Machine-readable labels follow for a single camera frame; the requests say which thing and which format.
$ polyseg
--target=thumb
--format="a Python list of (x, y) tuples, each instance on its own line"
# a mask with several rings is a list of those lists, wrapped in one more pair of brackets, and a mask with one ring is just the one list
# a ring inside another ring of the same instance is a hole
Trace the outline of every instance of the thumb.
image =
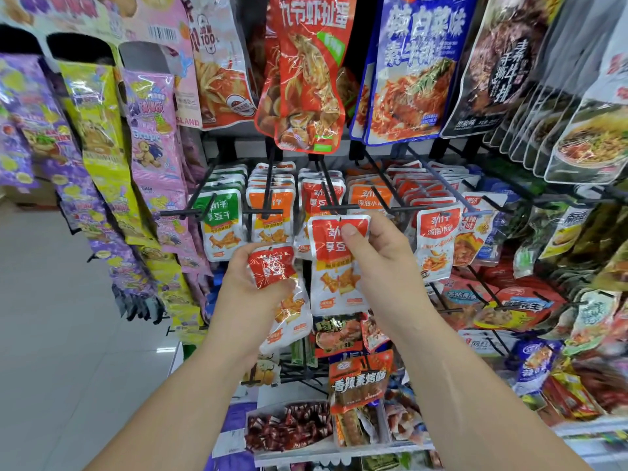
[(370, 264), (379, 261), (379, 253), (351, 223), (342, 225), (340, 234), (363, 271), (366, 271)]
[(271, 284), (270, 286), (266, 286), (264, 289), (260, 289), (264, 297), (264, 301), (269, 302), (275, 306), (279, 306), (279, 303), (284, 299), (288, 298), (290, 294), (294, 292), (294, 288), (296, 287), (295, 279), (283, 279), (278, 283)]

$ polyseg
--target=left hand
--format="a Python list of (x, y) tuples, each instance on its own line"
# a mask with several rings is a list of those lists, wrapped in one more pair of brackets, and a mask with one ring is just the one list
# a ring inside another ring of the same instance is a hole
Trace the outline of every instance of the left hand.
[(233, 367), (250, 369), (257, 360), (259, 346), (271, 332), (279, 303), (294, 290), (296, 282), (284, 279), (258, 289), (247, 269), (249, 254), (264, 246), (252, 243), (234, 252), (222, 280), (214, 316), (203, 348), (229, 354)]

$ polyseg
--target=right hand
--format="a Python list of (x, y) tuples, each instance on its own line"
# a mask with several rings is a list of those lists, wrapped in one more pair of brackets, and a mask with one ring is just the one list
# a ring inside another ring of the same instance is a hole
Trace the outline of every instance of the right hand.
[(340, 233), (362, 270), (362, 293), (377, 325), (395, 338), (416, 322), (416, 315), (434, 311), (421, 271), (407, 238), (380, 212), (370, 213), (369, 239), (350, 223)]

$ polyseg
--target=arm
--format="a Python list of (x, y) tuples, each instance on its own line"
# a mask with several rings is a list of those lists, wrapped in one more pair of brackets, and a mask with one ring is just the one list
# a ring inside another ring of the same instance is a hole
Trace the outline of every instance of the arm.
[(257, 360), (277, 305), (294, 288), (290, 279), (264, 289), (255, 287), (246, 264), (258, 246), (243, 246), (231, 259), (203, 344), (85, 471), (203, 470), (231, 396)]
[(383, 215), (371, 216), (370, 242), (351, 225), (342, 237), (377, 323), (404, 359), (445, 468), (590, 470), (445, 323), (404, 235)]

